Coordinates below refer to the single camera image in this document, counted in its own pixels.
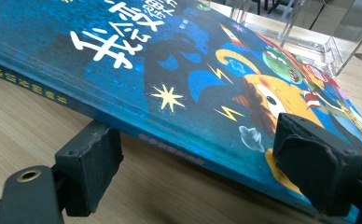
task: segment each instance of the blue book cover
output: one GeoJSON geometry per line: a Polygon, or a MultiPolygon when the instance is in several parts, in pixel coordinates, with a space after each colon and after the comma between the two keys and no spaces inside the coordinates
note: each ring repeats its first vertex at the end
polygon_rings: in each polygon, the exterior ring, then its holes
{"type": "Polygon", "coordinates": [[[272,157],[279,113],[362,141],[333,79],[193,0],[0,1],[0,78],[311,214],[272,157]]]}

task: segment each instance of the black clamp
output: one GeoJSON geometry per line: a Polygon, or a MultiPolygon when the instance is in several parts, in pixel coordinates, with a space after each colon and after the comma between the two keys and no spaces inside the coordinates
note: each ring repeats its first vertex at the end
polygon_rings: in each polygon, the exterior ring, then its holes
{"type": "Polygon", "coordinates": [[[273,157],[320,214],[344,217],[354,204],[362,224],[362,142],[346,136],[350,143],[307,119],[280,114],[273,157]]]}
{"type": "Polygon", "coordinates": [[[91,122],[55,155],[56,164],[18,171],[5,183],[0,200],[1,223],[63,223],[87,217],[99,201],[123,160],[120,133],[91,122]]]}

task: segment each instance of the book spine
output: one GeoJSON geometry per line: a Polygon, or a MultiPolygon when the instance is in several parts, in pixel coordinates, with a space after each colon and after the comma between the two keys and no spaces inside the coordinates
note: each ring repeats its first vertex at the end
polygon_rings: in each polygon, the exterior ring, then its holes
{"type": "Polygon", "coordinates": [[[0,65],[0,78],[7,82],[13,83],[21,88],[24,88],[28,91],[31,91],[35,94],[38,94],[44,98],[47,98],[48,100],[51,100],[59,105],[66,106],[87,117],[106,123],[113,128],[116,128],[129,135],[132,135],[142,140],[143,142],[156,146],[164,151],[172,153],[175,156],[183,158],[187,161],[191,161],[200,166],[209,168],[206,165],[207,163],[211,162],[205,161],[204,158],[201,158],[200,156],[195,155],[194,153],[191,153],[188,150],[176,147],[164,140],[160,140],[157,136],[151,133],[146,133],[143,130],[139,129],[138,127],[130,127],[130,125],[116,118],[113,118],[108,114],[93,108],[90,105],[84,104],[78,101],[77,99],[68,96],[67,94],[64,94],[46,85],[43,85],[41,82],[32,80],[31,78],[28,78],[20,73],[10,70],[4,67],[3,65],[0,65]]]}

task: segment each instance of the wooden table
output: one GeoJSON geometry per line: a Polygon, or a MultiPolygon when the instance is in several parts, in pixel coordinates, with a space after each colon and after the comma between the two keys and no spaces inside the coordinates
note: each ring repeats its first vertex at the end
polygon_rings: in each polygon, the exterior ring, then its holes
{"type": "MultiPolygon", "coordinates": [[[[337,80],[362,113],[362,62],[353,58],[337,80]]],[[[10,175],[53,165],[55,152],[90,121],[0,80],[0,197],[10,175]]],[[[66,223],[317,223],[128,135],[122,146],[125,160],[97,213],[66,223]]]]}

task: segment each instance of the clear plastic stand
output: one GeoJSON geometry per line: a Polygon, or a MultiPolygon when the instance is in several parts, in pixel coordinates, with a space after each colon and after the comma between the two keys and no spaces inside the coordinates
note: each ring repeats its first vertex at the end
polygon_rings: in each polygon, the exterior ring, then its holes
{"type": "Polygon", "coordinates": [[[251,2],[252,0],[233,0],[230,18],[239,23],[245,23],[251,2]]]}
{"type": "Polygon", "coordinates": [[[294,2],[294,8],[282,31],[276,32],[253,23],[247,23],[246,26],[275,40],[281,47],[298,55],[303,61],[336,77],[362,43],[362,0],[351,2],[340,23],[334,29],[333,35],[321,35],[319,38],[291,32],[304,2],[304,0],[294,2]]]}

